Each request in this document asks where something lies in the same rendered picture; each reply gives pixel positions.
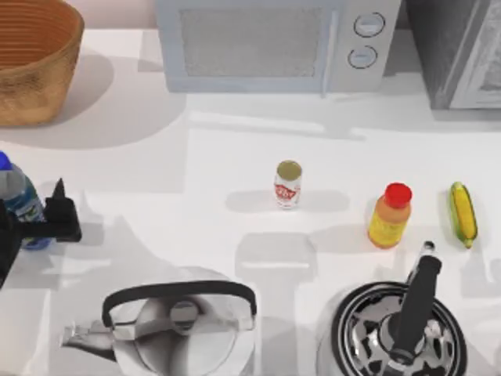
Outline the yellow corn cob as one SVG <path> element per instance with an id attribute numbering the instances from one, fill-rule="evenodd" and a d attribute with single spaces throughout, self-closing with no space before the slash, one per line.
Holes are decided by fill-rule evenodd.
<path id="1" fill-rule="evenodd" d="M 456 237 L 465 248 L 472 248 L 478 235 L 478 225 L 469 191 L 461 182 L 454 182 L 450 187 L 449 207 Z"/>

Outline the round microwave knob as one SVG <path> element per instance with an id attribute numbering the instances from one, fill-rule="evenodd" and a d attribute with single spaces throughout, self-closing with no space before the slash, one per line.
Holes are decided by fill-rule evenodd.
<path id="1" fill-rule="evenodd" d="M 373 66 L 377 59 L 377 51 L 369 45 L 354 48 L 348 54 L 349 65 L 357 70 L 364 70 Z"/>
<path id="2" fill-rule="evenodd" d="M 386 20 L 380 13 L 367 13 L 357 16 L 353 28 L 361 38 L 373 38 L 379 35 L 386 26 Z"/>

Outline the blue bottle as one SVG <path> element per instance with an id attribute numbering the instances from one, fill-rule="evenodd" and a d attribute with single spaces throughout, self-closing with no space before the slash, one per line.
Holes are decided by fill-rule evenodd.
<path id="1" fill-rule="evenodd" d="M 44 222 L 44 207 L 34 185 L 7 154 L 0 151 L 0 199 L 20 222 Z"/>

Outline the red and white can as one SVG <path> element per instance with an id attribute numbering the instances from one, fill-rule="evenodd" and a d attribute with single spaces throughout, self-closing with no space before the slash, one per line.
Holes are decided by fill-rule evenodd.
<path id="1" fill-rule="evenodd" d="M 294 160 L 281 161 L 276 168 L 274 194 L 278 205 L 291 209 L 301 196 L 302 167 Z"/>

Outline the orange bottle with red cap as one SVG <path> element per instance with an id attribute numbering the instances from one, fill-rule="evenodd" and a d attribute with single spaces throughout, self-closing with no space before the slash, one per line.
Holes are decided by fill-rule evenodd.
<path id="1" fill-rule="evenodd" d="M 379 248 L 393 248 L 402 239 L 411 214 L 413 192 L 404 183 L 390 183 L 377 200 L 368 237 Z"/>

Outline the woven wooden basket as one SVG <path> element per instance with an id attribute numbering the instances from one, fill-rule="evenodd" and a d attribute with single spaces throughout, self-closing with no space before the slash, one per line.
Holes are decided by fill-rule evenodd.
<path id="1" fill-rule="evenodd" d="M 0 127 L 38 125 L 59 114 L 84 28 L 65 0 L 0 0 Z"/>

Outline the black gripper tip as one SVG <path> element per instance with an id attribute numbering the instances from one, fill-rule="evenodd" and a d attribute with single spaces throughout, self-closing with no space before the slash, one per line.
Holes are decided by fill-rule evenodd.
<path id="1" fill-rule="evenodd" d="M 53 238 L 59 243 L 81 241 L 81 224 L 74 201 L 66 196 L 63 179 L 45 199 L 45 221 L 21 222 L 0 199 L 0 289 L 18 256 L 22 241 L 28 238 Z"/>

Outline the pale microwave oven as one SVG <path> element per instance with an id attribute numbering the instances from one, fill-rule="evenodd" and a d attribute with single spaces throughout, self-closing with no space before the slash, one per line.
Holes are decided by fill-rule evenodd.
<path id="1" fill-rule="evenodd" d="M 327 94 L 372 92 L 377 89 L 384 75 L 402 0 L 337 1 L 340 4 L 337 16 L 337 37 Z M 357 16 L 367 13 L 380 13 L 386 20 L 383 31 L 373 38 L 361 38 L 353 28 Z M 378 59 L 367 69 L 354 69 L 348 63 L 348 54 L 352 49 L 364 45 L 375 48 Z"/>

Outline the microwave oven door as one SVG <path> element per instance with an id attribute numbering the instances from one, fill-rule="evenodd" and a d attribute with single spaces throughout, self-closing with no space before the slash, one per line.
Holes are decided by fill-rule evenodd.
<path id="1" fill-rule="evenodd" d="M 172 92 L 326 92 L 337 0 L 155 0 Z"/>

